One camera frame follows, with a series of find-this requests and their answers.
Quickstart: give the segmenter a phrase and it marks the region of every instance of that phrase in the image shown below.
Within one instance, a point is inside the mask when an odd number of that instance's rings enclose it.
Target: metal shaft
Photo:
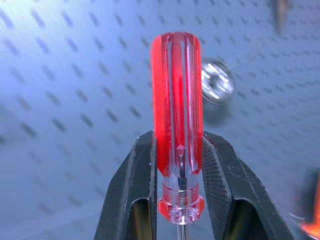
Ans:
[[[188,240],[187,224],[178,225],[178,240]]]

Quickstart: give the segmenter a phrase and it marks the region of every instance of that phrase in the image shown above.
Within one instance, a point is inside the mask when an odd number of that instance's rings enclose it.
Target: blue pegboard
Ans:
[[[268,0],[2,0],[0,238],[93,238],[112,175],[153,128],[150,44],[171,31],[230,66],[236,92],[204,113],[205,130],[233,144],[287,221],[320,163],[319,26],[316,0],[293,2],[282,35]],[[175,239],[158,221],[159,239]],[[208,212],[190,231],[213,239]]]

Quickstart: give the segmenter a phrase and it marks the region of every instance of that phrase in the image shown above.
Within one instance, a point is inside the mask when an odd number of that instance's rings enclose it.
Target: orange object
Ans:
[[[316,186],[313,216],[314,221],[301,224],[301,229],[310,237],[320,240],[320,175]]]

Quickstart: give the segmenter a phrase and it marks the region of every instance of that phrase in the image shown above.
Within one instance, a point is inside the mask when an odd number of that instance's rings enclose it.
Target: screwdriver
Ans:
[[[205,207],[198,182],[203,136],[198,38],[187,32],[156,37],[151,63],[156,162],[163,176],[158,210],[178,225],[178,239],[187,240],[187,225],[199,219]]]

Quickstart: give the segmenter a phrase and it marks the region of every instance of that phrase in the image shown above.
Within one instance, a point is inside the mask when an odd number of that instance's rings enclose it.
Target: textured clamp grip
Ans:
[[[156,240],[157,141],[137,138],[106,192],[94,240]]]
[[[260,179],[222,137],[205,133],[202,175],[215,240],[293,240]]]

